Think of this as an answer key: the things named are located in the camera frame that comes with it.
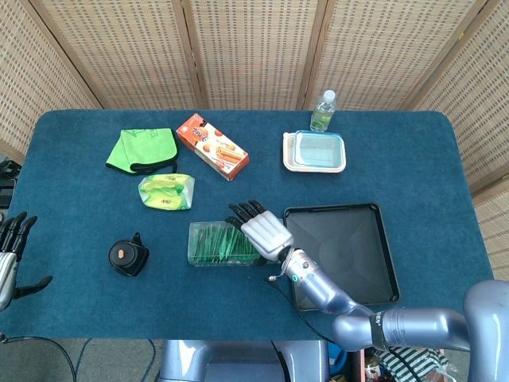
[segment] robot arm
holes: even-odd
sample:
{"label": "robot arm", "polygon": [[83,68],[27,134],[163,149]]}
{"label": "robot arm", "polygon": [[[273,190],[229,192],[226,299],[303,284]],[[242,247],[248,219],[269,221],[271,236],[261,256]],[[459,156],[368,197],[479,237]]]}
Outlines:
{"label": "robot arm", "polygon": [[13,299],[36,293],[46,288],[52,280],[52,276],[47,276],[37,284],[16,288],[17,269],[26,240],[37,221],[37,217],[32,216],[21,224],[25,218],[26,212],[22,212],[0,226],[0,312],[9,306]]}
{"label": "robot arm", "polygon": [[238,218],[230,216],[227,222],[240,229],[265,259],[281,261],[282,274],[322,312],[338,315],[332,331],[339,347],[470,350],[469,382],[509,381],[509,283],[487,281],[474,286],[464,300],[466,318],[436,308],[374,313],[351,299],[304,251],[294,248],[292,234],[271,212],[257,201],[249,203],[230,205]]}

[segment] water bottle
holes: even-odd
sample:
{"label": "water bottle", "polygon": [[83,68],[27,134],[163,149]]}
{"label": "water bottle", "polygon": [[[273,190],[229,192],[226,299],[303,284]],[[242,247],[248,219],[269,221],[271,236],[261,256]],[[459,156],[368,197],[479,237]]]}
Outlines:
{"label": "water bottle", "polygon": [[327,90],[318,99],[309,128],[313,131],[326,131],[335,110],[336,93],[333,90]]}

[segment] table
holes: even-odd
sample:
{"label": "table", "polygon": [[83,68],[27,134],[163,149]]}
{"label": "table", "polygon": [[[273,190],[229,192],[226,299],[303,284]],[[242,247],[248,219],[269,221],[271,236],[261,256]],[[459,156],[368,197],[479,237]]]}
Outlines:
{"label": "table", "polygon": [[[188,226],[222,220],[250,198],[285,208],[375,201],[383,211],[402,297],[380,306],[461,310],[465,291],[492,278],[450,122],[432,111],[341,111],[347,167],[340,174],[291,173],[282,134],[307,129],[308,111],[200,111],[250,155],[233,182],[180,144],[178,169],[196,179],[190,211],[147,208],[143,176],[105,167],[121,129],[178,128],[194,111],[51,111],[37,123],[10,216],[39,220],[18,285],[45,275],[42,292],[0,314],[9,336],[166,339],[316,339],[262,279],[277,266],[192,267]],[[113,271],[111,245],[140,232],[150,249],[136,278]],[[281,282],[289,293],[289,283]],[[332,315],[306,317],[330,336]]]}

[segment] cable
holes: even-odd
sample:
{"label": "cable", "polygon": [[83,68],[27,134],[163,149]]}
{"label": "cable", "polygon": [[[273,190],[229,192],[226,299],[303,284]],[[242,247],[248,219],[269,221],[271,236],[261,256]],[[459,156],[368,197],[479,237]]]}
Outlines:
{"label": "cable", "polygon": [[49,344],[56,346],[62,352],[62,354],[64,354],[64,357],[69,364],[69,368],[71,369],[71,374],[72,374],[72,382],[76,382],[76,370],[74,369],[74,366],[72,365],[71,357],[65,351],[65,349],[62,347],[62,345],[59,344],[58,342],[56,342],[54,340],[50,340],[49,338],[44,338],[44,337],[12,337],[12,338],[5,337],[2,340],[2,343],[12,344],[14,342],[28,341],[28,340],[37,340],[37,341],[48,342]]}
{"label": "cable", "polygon": [[80,369],[81,365],[81,358],[83,357],[83,354],[85,353],[85,348],[87,347],[88,343],[92,341],[93,338],[88,338],[83,346],[81,347],[80,355],[78,356],[78,361],[76,362],[76,375],[78,375],[78,370]]}
{"label": "cable", "polygon": [[282,294],[282,296],[284,298],[286,298],[286,300],[290,303],[291,306],[293,306],[293,308],[295,309],[295,311],[297,312],[297,314],[299,315],[299,317],[301,318],[301,320],[306,324],[306,326],[308,328],[311,329],[311,331],[313,333],[315,333],[318,337],[320,337],[322,340],[326,340],[327,342],[330,342],[331,344],[334,343],[333,340],[331,340],[330,338],[324,336],[322,333],[320,333],[318,330],[316,330],[310,323],[309,321],[306,319],[306,317],[304,317],[304,314],[302,314],[302,312],[295,306],[295,303],[293,303],[293,301],[290,299],[290,297],[288,297],[285,292],[281,289],[281,287],[279,287],[279,285],[275,282],[275,281],[270,281],[269,279],[265,279],[266,283],[268,283],[271,287],[273,287],[275,290],[277,290],[279,293]]}
{"label": "cable", "polygon": [[152,368],[153,362],[156,359],[156,347],[153,344],[152,340],[147,339],[147,341],[150,342],[150,344],[152,345],[152,359],[150,360],[150,363],[145,370],[145,374],[143,374],[142,382],[145,382],[145,379],[149,375],[150,369]]}
{"label": "cable", "polygon": [[[88,343],[92,340],[93,340],[93,338],[88,338],[85,341],[85,343],[83,344],[83,346],[81,347],[80,355],[78,356],[78,361],[76,362],[76,375],[78,374],[78,370],[80,369],[81,359],[85,352],[85,348],[87,347]],[[151,340],[147,339],[147,341],[152,345],[152,358],[150,359],[150,363],[149,363],[148,367],[146,368],[145,373],[143,374],[143,378],[142,378],[141,382],[145,382],[146,377],[149,375],[150,369],[152,368],[153,363],[156,359],[156,347]]]}
{"label": "cable", "polygon": [[288,364],[286,363],[283,353],[281,353],[278,350],[278,348],[276,348],[274,341],[270,340],[270,343],[272,344],[272,347],[274,348],[274,351],[276,352],[276,355],[278,356],[279,363],[281,364],[281,367],[283,369],[283,374],[285,375],[285,382],[292,382],[292,378],[289,376]]}
{"label": "cable", "polygon": [[344,350],[340,349],[340,353],[337,355],[336,359],[334,360],[334,369],[337,370],[337,373],[331,376],[337,376],[341,373],[341,371],[344,368],[344,364],[347,362],[347,356],[348,353]]}
{"label": "cable", "polygon": [[417,373],[415,372],[414,368],[412,368],[410,366],[410,364],[408,362],[406,362],[405,358],[401,357],[399,354],[397,354],[393,349],[391,348],[387,348],[387,350],[389,351],[390,354],[392,354],[393,356],[395,356],[396,358],[398,358],[405,366],[406,368],[408,368],[408,371],[412,374],[412,376],[415,378],[415,380],[417,382],[422,382],[421,378],[419,378],[419,376],[417,375]]}

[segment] green plastic bag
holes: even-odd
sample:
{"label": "green plastic bag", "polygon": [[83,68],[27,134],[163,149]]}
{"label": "green plastic bag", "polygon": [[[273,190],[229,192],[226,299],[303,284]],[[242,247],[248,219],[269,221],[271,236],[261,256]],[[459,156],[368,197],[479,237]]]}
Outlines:
{"label": "green plastic bag", "polygon": [[140,197],[153,209],[190,209],[194,178],[184,173],[158,174],[144,177],[138,186]]}

